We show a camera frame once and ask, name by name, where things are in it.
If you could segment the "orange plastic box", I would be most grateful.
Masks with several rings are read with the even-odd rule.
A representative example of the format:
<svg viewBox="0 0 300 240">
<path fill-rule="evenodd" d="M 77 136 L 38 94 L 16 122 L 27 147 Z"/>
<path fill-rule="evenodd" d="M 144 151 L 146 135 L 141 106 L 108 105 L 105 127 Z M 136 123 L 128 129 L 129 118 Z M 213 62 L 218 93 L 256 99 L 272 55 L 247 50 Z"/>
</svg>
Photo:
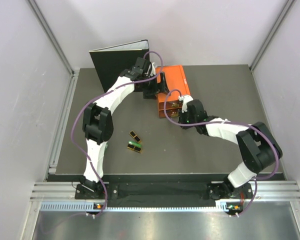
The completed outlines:
<svg viewBox="0 0 300 240">
<path fill-rule="evenodd" d="M 173 89 L 177 89 L 182 93 L 182 95 L 190 95 L 191 94 L 188 83 L 187 83 L 186 75 L 184 72 L 184 68 L 182 65 L 164 66 L 162 72 L 164 73 L 164 75 L 166 77 L 166 82 L 167 82 L 169 91 L 171 91 Z M 174 91 L 168 97 L 167 102 L 179 101 L 179 96 L 180 96 L 180 94 L 177 91 Z M 166 94 L 159 93 L 157 95 L 156 101 L 157 101 L 158 114 L 160 111 L 159 103 L 165 102 L 165 99 L 166 99 Z"/>
</svg>

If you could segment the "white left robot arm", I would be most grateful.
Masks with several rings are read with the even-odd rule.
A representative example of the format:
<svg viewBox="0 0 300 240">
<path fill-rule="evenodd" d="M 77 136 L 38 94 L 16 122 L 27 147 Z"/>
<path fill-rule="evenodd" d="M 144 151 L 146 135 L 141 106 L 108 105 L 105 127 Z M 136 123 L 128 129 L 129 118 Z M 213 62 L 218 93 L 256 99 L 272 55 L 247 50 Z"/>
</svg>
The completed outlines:
<svg viewBox="0 0 300 240">
<path fill-rule="evenodd" d="M 150 60 L 138 57 L 130 69 L 123 70 L 114 84 L 83 111 L 82 130 L 86 139 L 86 167 L 80 183 L 92 198 L 99 198 L 106 187 L 102 180 L 103 161 L 108 141 L 113 135 L 112 115 L 122 101 L 137 88 L 151 96 L 157 94 L 157 72 Z"/>
</svg>

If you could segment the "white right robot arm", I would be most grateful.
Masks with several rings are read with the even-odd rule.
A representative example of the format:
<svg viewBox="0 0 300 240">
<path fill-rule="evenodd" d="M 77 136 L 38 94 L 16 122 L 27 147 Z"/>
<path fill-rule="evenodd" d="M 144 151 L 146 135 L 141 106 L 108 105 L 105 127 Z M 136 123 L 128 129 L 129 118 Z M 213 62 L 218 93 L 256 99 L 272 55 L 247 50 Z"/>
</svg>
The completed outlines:
<svg viewBox="0 0 300 240">
<path fill-rule="evenodd" d="M 201 135 L 220 138 L 239 147 L 242 163 L 224 179 L 222 198 L 235 198 L 244 184 L 283 156 L 282 149 L 263 122 L 254 123 L 253 128 L 231 124 L 220 117 L 209 116 L 201 101 L 190 95 L 179 96 L 178 100 L 182 103 L 178 120 L 182 129 L 195 127 Z"/>
</svg>

